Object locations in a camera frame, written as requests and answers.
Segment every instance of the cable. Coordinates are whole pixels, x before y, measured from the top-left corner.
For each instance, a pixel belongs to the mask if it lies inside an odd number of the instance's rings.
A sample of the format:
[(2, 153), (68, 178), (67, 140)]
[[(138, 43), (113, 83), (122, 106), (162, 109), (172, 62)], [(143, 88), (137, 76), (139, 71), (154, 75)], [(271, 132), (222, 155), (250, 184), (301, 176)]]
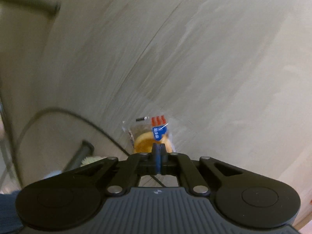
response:
[[(99, 126), (95, 125), (93, 122), (89, 121), (88, 119), (82, 117), (81, 115), (69, 111), (67, 109), (64, 108), (59, 108), (59, 107), (48, 107), (45, 109), (42, 109), (40, 111), (38, 111), (28, 122), (27, 124), (24, 126), (24, 128), (22, 129), (19, 137), (16, 140), (16, 143), (14, 145), (12, 145), (12, 163), (7, 166), (6, 170), (9, 171), (9, 169), (11, 168), (12, 164), (14, 164), (19, 182), (22, 186), (22, 182), (21, 182), (21, 178), (20, 178), (20, 172), (18, 169), (18, 165), (17, 165), (17, 161), (16, 161), (16, 156), (17, 153), (19, 151), (19, 148), (21, 146), (21, 142), (23, 141), (23, 138), (26, 134), (26, 132), (28, 131), (28, 129), (38, 120), (40, 119), (42, 116), (49, 114), (49, 113), (63, 113), (63, 114), (67, 114), (69, 116), (75, 117), (76, 119), (82, 120), (83, 122), (87, 123), (88, 125), (90, 125), (91, 127), (93, 127), (94, 129), (96, 129), (98, 132), (100, 132), (102, 135), (106, 136), (113, 144), (115, 144), (115, 146), (120, 149), (124, 154), (126, 154), (127, 156), (130, 156), (130, 154), (124, 149), (122, 148), (122, 146), (116, 142), (111, 136), (109, 136), (102, 128), (100, 128)], [(156, 177), (152, 176), (151, 177), (158, 183), (160, 184), (162, 187), (166, 187), (162, 182), (160, 182)]]

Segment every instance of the wooden floor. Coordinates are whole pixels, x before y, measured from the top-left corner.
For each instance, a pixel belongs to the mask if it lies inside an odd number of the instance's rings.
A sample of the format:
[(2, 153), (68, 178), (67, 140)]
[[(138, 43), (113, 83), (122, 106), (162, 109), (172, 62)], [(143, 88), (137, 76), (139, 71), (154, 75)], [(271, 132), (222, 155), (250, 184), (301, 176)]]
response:
[[(311, 0), (59, 0), (55, 19), (0, 6), (1, 94), (15, 140), (42, 108), (90, 119), (130, 150), (122, 121), (165, 114), (178, 152), (286, 182), (312, 210)], [(24, 185), (62, 169), (87, 139), (63, 114), (17, 154)]]

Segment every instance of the red object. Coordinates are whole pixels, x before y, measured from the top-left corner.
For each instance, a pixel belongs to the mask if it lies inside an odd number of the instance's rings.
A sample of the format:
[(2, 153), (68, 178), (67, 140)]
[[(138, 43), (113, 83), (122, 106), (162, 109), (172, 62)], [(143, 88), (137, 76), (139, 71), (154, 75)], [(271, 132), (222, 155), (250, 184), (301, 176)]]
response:
[(155, 117), (152, 117), (152, 127), (156, 126), (156, 121), (155, 121)]
[(164, 125), (167, 124), (167, 121), (166, 121), (166, 119), (165, 119), (165, 116), (162, 115), (162, 116), (161, 116), (161, 119), (162, 119)]
[(157, 116), (156, 119), (157, 119), (157, 125), (160, 126), (161, 125), (161, 121), (160, 121), (159, 116)]

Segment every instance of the ribbed gray panel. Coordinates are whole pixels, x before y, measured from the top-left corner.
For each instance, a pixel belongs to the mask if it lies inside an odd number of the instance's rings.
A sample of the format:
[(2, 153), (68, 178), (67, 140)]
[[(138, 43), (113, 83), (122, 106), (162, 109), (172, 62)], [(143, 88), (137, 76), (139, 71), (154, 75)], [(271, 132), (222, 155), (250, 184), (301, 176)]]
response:
[[(25, 228), (21, 233), (44, 231)], [(134, 187), (121, 198), (110, 198), (89, 222), (57, 234), (295, 234), (290, 226), (269, 231), (247, 230), (222, 218), (206, 198), (194, 197), (183, 187)]]

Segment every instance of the packaged snack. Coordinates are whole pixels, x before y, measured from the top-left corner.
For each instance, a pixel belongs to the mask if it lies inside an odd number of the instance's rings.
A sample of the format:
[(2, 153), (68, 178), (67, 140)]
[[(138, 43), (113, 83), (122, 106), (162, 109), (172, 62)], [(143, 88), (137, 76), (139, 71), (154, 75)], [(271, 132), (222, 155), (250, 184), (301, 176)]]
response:
[(124, 131), (130, 136), (133, 153), (150, 153), (153, 143), (165, 144), (167, 152), (174, 152), (164, 115), (138, 118), (129, 129), (124, 128)]

